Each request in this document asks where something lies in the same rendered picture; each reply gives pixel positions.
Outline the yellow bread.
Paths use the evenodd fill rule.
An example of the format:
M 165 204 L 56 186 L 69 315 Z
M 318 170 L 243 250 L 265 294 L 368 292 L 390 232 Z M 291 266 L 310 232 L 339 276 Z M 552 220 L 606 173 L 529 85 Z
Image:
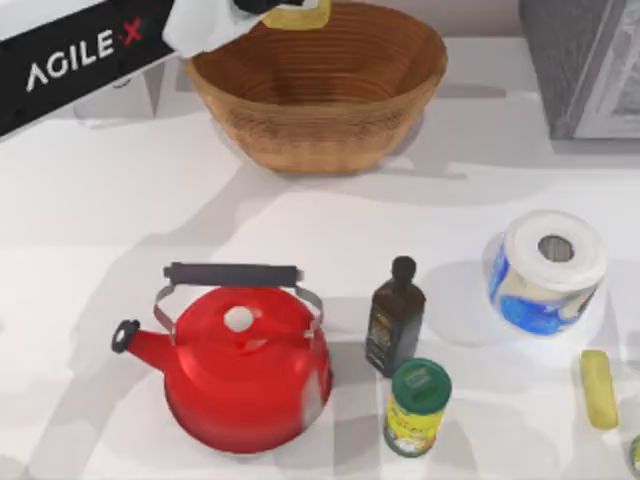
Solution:
M 619 417 L 608 355 L 601 350 L 584 350 L 579 364 L 589 422 L 600 430 L 616 428 Z
M 324 27 L 330 18 L 332 0 L 287 0 L 262 18 L 271 29 L 304 31 Z

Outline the woven wooden basket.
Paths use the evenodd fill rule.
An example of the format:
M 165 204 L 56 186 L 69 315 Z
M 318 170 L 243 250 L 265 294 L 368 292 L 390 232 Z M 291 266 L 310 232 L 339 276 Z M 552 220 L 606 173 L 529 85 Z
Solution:
M 399 10 L 334 2 L 314 30 L 263 25 L 188 60 L 212 117 L 257 164 L 280 172 L 372 168 L 408 135 L 448 64 L 440 34 Z

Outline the grey cabinet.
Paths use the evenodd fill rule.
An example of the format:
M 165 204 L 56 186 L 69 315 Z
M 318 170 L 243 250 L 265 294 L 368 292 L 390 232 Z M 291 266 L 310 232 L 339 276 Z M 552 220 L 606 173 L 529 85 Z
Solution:
M 519 0 L 554 140 L 640 140 L 640 0 Z

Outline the dark olive oil bottle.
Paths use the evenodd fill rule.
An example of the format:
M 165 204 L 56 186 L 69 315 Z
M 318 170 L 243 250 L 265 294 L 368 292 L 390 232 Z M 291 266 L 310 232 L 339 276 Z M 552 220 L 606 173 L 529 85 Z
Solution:
M 426 296 L 414 284 L 417 265 L 410 256 L 398 256 L 391 277 L 373 293 L 365 340 L 365 358 L 384 377 L 415 354 Z

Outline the red kettle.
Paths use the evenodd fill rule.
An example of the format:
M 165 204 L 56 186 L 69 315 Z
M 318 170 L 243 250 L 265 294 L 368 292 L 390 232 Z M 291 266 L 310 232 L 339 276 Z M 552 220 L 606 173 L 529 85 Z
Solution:
M 163 374 L 177 423 L 201 443 L 253 454 L 302 434 L 333 387 L 321 298 L 295 266 L 173 262 L 153 315 L 123 320 L 111 349 Z

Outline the white and blue paper roll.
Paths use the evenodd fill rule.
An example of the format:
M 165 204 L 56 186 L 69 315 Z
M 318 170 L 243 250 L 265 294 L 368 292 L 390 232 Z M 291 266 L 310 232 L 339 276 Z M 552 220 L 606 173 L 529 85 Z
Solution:
M 534 210 L 505 229 L 488 279 L 490 304 L 507 322 L 552 336 L 576 324 L 599 289 L 607 257 L 596 230 L 557 210 Z

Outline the green and yellow can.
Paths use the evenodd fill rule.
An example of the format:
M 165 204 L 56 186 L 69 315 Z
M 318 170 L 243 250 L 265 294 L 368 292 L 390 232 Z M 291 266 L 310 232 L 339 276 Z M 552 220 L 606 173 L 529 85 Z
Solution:
M 396 454 L 416 458 L 435 444 L 445 409 L 451 398 L 452 381 L 433 360 L 405 361 L 391 377 L 383 437 Z

